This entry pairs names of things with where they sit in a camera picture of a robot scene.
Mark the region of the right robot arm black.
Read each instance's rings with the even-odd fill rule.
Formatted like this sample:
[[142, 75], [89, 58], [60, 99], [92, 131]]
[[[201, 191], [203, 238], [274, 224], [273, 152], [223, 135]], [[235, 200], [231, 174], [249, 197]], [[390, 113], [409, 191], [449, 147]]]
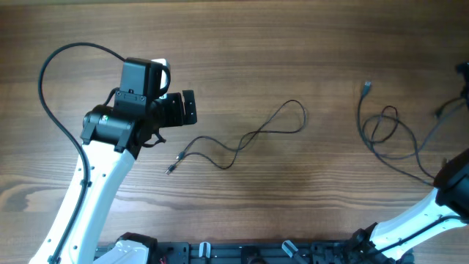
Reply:
[[[420, 152], [444, 121], [459, 109], [468, 109], [468, 62], [457, 65], [455, 70], [464, 78], [465, 85], [458, 97], [446, 101], [435, 110], [434, 116], [438, 121], [420, 145], [413, 131], [400, 120], [399, 112], [394, 106], [386, 106], [379, 114], [362, 122], [361, 107], [372, 87], [370, 81], [365, 82], [356, 110], [356, 126], [361, 140], [387, 167], [431, 186], [432, 190], [420, 202], [395, 218], [356, 231], [344, 243], [341, 253], [343, 263], [411, 263], [405, 260], [404, 255], [414, 246], [447, 230], [468, 226], [468, 149], [445, 162], [436, 176], [425, 170], [420, 159]], [[458, 101], [461, 103], [443, 116], [445, 109]], [[366, 126], [372, 120], [376, 120], [375, 127], [371, 135], [366, 135]], [[383, 120], [391, 120], [394, 125], [386, 136], [376, 139], [375, 134]], [[377, 152], [375, 145], [386, 143], [399, 126], [409, 133], [413, 152], [397, 157]], [[433, 180], [432, 183], [387, 162], [412, 157], [416, 159], [419, 169]]]

